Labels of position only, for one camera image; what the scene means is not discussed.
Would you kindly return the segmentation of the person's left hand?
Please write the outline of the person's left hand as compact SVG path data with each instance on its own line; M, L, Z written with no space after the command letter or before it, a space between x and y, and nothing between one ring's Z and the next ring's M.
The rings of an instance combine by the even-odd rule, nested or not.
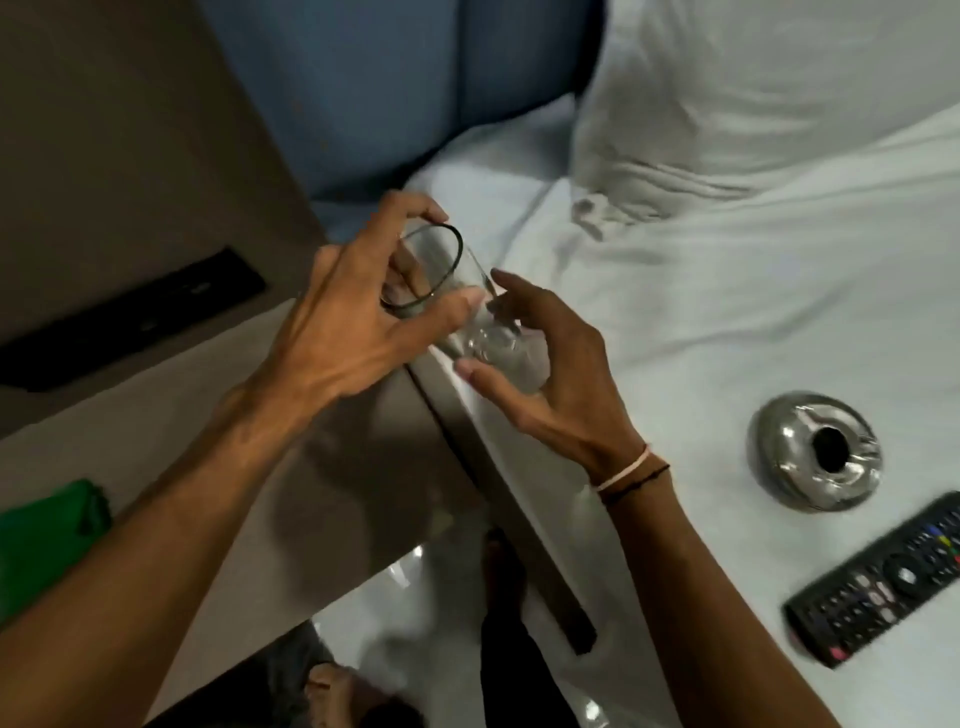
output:
M402 319L380 303L391 257L409 220L448 218L431 197L393 190L353 240L320 248L308 286L244 386L245 398L289 418L311 418L401 367L391 360L390 332Z

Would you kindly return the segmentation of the clear drinking glass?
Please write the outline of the clear drinking glass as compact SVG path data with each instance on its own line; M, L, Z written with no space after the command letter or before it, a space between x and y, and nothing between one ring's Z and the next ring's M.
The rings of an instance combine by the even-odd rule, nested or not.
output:
M382 308L397 319L411 319L466 288L481 289L483 302L468 323L440 340L439 350L452 360L473 358L496 368L522 392L538 391L548 375L546 354L532 333L492 310L496 286L461 232L449 223L408 222L390 258Z

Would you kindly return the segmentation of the person's left forearm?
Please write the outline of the person's left forearm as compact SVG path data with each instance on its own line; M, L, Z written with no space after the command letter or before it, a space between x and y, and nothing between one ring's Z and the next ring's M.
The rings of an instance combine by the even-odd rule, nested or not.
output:
M0 629L0 728L141 728L265 480L335 399L298 377L232 391L119 524Z

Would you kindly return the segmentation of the person's right forearm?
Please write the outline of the person's right forearm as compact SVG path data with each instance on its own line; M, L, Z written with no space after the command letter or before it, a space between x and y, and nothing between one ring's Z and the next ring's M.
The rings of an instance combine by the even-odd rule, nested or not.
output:
M841 728L715 561L664 460L599 495L683 728Z

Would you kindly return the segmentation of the blue padded headboard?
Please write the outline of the blue padded headboard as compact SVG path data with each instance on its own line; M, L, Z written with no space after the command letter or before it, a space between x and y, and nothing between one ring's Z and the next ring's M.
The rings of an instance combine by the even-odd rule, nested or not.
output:
M589 81L606 0L195 0L313 201L360 202L462 132Z

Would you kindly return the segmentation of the white bed sheet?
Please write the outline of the white bed sheet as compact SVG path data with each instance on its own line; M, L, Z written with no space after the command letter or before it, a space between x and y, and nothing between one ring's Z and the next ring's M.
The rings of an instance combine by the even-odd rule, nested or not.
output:
M562 99L468 131L406 183L486 266L553 290L606 341L630 418L671 463L715 560L846 728L960 728L960 585L836 670L782 605L960 491L960 103L748 200L601 241L571 220ZM843 513L782 504L749 464L756 412L812 391L856 409L883 455Z

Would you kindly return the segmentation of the person's right leg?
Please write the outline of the person's right leg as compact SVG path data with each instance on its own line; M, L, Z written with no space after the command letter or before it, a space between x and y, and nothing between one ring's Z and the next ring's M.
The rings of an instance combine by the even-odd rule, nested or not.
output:
M525 568L500 528L486 532L481 690L486 728L582 728L522 618Z

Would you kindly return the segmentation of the person's leg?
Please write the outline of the person's leg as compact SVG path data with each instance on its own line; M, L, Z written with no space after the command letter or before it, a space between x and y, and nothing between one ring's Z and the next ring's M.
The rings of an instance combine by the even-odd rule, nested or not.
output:
M263 712L257 728L427 728L405 698L336 661L311 620L250 660Z
M582 728L522 618L525 568L500 528L486 532L481 690L486 728Z

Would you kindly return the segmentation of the round steel ashtray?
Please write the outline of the round steel ashtray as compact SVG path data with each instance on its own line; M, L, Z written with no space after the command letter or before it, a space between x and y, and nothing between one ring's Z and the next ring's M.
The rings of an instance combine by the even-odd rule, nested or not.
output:
M845 401L812 391L778 394L750 418L747 464L757 483L800 512L843 512L866 502L884 474L880 439Z

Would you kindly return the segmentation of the person's left leg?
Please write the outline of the person's left leg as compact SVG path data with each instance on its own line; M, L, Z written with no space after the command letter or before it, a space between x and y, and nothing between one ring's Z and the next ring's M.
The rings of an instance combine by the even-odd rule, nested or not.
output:
M336 661L311 620L250 660L263 712L257 728L427 728L405 698Z

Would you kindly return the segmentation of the white pillow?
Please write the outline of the white pillow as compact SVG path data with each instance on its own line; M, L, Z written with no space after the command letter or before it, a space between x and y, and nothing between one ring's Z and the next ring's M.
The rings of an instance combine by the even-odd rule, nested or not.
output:
M606 0L572 217L749 199L957 104L960 0Z

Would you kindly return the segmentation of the black remote control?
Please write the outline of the black remote control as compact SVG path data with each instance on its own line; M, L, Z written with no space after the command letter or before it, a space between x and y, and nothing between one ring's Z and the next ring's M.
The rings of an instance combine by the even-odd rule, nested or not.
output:
M835 669L960 581L960 491L948 491L785 601L799 644Z

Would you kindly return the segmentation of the green cloth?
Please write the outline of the green cloth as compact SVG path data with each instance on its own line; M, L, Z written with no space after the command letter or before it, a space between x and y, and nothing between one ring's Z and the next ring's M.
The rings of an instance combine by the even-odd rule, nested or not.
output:
M0 626L62 578L113 521L106 495L87 479L0 512Z

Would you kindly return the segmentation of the brown bed frame edge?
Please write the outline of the brown bed frame edge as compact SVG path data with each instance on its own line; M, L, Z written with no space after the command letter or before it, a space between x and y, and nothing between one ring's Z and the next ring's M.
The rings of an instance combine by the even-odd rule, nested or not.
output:
M468 407L450 379L443 361L433 354L416 358L406 369L425 400L444 438L488 503L491 519L502 528L527 570L532 585L563 633L572 652L589 654L597 630L549 552L546 542L522 508Z

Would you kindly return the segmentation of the black switch panel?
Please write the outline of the black switch panel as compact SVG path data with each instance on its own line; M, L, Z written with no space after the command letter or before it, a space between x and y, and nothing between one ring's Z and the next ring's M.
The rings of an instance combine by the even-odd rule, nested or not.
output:
M232 310L268 289L224 248L0 345L0 386L47 393Z

